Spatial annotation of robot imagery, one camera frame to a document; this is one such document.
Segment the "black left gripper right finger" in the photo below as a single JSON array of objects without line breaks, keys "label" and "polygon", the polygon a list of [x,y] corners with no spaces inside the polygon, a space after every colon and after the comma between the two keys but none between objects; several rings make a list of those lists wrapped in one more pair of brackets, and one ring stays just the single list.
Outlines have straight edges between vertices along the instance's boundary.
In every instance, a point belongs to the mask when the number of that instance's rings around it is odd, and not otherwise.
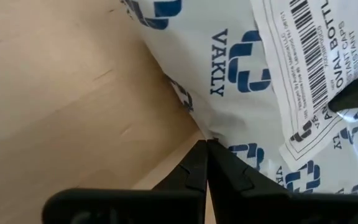
[{"label": "black left gripper right finger", "polygon": [[208,184],[216,224],[277,224],[288,195],[281,185],[215,140],[207,141]]}]

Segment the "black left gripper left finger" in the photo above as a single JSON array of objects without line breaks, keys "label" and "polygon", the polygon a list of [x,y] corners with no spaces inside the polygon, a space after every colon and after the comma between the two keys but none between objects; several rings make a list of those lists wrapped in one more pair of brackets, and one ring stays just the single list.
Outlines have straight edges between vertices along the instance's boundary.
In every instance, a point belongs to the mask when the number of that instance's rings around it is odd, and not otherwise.
[{"label": "black left gripper left finger", "polygon": [[208,150],[197,141],[154,191],[169,198],[156,209],[156,224],[204,224],[206,210]]}]

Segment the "white patterned packet with label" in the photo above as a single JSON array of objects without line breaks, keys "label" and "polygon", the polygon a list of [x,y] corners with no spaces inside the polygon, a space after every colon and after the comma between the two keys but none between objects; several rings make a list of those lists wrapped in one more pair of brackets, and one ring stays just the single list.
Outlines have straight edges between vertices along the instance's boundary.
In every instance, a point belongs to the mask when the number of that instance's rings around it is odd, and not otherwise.
[{"label": "white patterned packet with label", "polygon": [[207,138],[292,192],[358,194],[358,0],[120,0]]}]

